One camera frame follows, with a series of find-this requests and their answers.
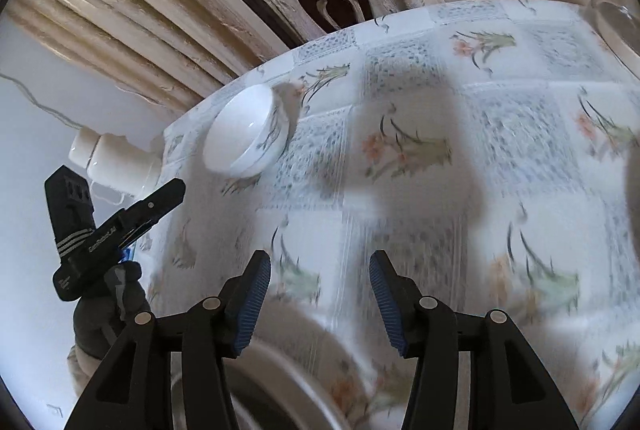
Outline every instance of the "white cup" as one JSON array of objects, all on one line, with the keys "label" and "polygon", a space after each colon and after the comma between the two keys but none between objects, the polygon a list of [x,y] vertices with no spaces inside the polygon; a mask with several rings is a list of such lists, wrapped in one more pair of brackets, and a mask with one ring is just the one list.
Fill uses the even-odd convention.
[{"label": "white cup", "polygon": [[131,145],[124,136],[100,134],[87,127],[80,129],[74,139],[69,159],[86,169],[90,190],[94,182],[120,193],[120,201],[95,195],[111,204],[119,205],[125,195],[140,199],[150,194],[162,170],[162,161],[155,154]]}]

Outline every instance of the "silver screw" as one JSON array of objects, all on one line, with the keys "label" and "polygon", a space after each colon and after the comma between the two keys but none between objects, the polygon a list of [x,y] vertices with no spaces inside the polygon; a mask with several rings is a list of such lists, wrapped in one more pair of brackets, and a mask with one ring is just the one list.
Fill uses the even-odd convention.
[{"label": "silver screw", "polygon": [[151,321],[151,313],[147,313],[146,311],[138,313],[133,320],[138,325],[148,324]]},{"label": "silver screw", "polygon": [[491,311],[489,318],[497,324],[504,324],[507,321],[507,315],[502,311]]},{"label": "silver screw", "polygon": [[420,298],[420,307],[424,309],[436,309],[438,301],[433,296],[423,296]]},{"label": "silver screw", "polygon": [[207,311],[213,311],[213,309],[218,309],[220,307],[220,298],[217,296],[210,296],[209,298],[204,299],[202,302],[202,307]]}]

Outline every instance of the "gloved hand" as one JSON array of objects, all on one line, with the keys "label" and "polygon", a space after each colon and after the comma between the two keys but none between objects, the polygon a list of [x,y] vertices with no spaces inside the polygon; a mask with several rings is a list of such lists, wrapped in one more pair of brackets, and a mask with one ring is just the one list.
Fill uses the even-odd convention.
[{"label": "gloved hand", "polygon": [[138,283],[140,264],[117,264],[82,295],[74,311],[76,345],[67,364],[78,396],[84,390],[107,351],[136,314],[150,311],[145,291]]}]

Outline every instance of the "black glove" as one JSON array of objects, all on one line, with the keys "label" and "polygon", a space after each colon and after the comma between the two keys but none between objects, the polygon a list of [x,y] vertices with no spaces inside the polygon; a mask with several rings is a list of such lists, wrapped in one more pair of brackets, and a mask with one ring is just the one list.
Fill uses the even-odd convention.
[{"label": "black glove", "polygon": [[82,296],[74,311],[76,345],[86,354],[103,359],[126,325],[142,311],[151,311],[138,283],[140,264],[117,264]]}]

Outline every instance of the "lid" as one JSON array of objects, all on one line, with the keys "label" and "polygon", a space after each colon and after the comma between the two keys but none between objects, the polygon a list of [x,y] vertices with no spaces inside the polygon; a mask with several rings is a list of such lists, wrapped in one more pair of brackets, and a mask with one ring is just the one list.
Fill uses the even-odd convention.
[{"label": "lid", "polygon": [[92,131],[88,127],[82,127],[69,150],[69,159],[71,162],[82,168],[89,166],[89,161],[94,153],[95,146],[98,144],[100,134]]},{"label": "lid", "polygon": [[640,78],[640,19],[624,6],[600,1],[596,6],[596,22],[611,51]]}]

